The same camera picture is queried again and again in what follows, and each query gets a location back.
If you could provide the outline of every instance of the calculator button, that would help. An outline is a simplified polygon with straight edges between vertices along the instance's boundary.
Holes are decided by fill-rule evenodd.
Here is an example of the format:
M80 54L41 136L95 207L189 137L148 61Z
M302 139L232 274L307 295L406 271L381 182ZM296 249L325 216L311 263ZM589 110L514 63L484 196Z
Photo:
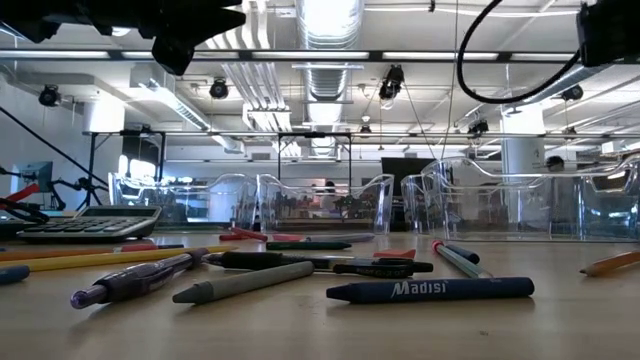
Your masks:
M104 226L92 226L84 229L85 232L100 232L104 229Z

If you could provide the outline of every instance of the table surface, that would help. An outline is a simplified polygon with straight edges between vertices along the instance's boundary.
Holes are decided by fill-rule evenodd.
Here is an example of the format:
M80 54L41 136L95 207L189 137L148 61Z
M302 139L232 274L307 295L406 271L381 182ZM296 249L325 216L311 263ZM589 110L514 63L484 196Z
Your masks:
M159 244L217 244L217 235L155 235ZM371 256L387 248L418 250L434 273L462 278L409 234L378 236L339 252ZM254 241L225 242L263 251ZM253 291L214 303L174 304L191 284L232 276L205 266L180 274L144 298L74 310L70 295L124 267L33 273L0 288L0 359L639 359L640 268L603 278L578 270L638 249L634 244L458 243L477 252L496 276L528 276L529 299L349 305L325 290L371 279L332 274ZM25 249L9 246L10 250Z

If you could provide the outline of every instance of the blue crayon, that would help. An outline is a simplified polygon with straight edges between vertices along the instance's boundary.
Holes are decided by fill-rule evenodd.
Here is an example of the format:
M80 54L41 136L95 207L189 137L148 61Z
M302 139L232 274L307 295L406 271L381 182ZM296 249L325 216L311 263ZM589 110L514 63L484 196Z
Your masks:
M525 277L441 279L355 283L327 289L330 299L355 304L433 300L471 300L527 297L533 281Z

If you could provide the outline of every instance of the spotlight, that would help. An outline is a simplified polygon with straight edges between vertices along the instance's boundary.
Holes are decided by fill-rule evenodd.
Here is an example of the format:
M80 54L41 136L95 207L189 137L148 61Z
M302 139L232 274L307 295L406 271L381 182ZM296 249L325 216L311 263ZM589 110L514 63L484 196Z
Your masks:
M209 95L217 100L226 99L229 95L229 88L227 88L227 79L217 78L213 80L213 85L209 89Z
M580 87L580 85L576 85L560 93L560 98L564 101L577 101L582 99L582 96L584 96L584 90L582 90L582 87Z
M469 125L469 131L467 131L467 134L473 135L472 137L470 137L470 139L477 139L480 136L482 136L482 134L488 131L489 131L489 124L487 124L487 120L483 119Z
M58 92L58 85L45 85L44 90L38 96L40 104L46 107L56 107L62 102L62 97Z
M381 100L393 100L402 90L402 83L404 82L404 71L402 66L391 65L391 70L385 76L382 86L380 87Z

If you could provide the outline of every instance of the calculator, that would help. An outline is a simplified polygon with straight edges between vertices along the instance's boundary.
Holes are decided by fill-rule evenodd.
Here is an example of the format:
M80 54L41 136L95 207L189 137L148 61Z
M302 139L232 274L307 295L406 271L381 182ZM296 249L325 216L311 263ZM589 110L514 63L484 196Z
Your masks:
M18 237L29 242L118 242L151 235L160 217L159 206L89 206L73 219L24 229Z

